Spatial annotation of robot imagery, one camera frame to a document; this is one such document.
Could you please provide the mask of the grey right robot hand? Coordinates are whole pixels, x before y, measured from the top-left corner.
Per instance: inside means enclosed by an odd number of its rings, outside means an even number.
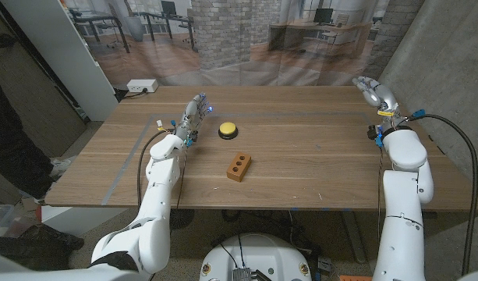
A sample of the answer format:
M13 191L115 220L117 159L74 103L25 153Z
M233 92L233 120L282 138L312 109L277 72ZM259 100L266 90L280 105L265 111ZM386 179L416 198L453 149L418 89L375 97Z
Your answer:
M404 118L391 90L367 76L353 78L352 83L363 93L367 103L377 109L377 114L382 118L382 131L397 129Z

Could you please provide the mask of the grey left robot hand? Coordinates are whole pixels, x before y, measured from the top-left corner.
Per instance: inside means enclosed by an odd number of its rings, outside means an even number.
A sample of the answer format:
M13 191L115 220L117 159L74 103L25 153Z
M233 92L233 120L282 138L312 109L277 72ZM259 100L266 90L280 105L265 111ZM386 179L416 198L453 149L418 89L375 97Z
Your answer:
M204 92L196 95L186 106L174 135L181 138L189 147L197 141L198 131L206 115L213 111Z

